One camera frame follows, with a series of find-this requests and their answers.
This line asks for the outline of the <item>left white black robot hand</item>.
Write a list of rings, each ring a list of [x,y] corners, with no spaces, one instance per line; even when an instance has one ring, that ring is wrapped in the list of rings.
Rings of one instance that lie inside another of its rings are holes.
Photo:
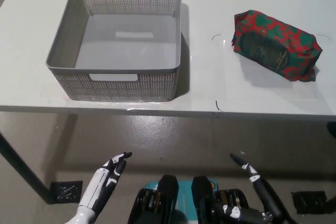
[[[102,212],[111,197],[132,152],[123,152],[96,170],[84,192],[79,207],[91,209],[97,215]]]

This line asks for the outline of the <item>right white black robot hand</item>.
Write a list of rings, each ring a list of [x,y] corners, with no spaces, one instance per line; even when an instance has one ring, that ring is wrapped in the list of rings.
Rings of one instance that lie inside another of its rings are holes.
[[[249,162],[233,153],[230,157],[247,173],[264,211],[215,203],[215,215],[229,223],[296,223],[270,183],[263,179]]]

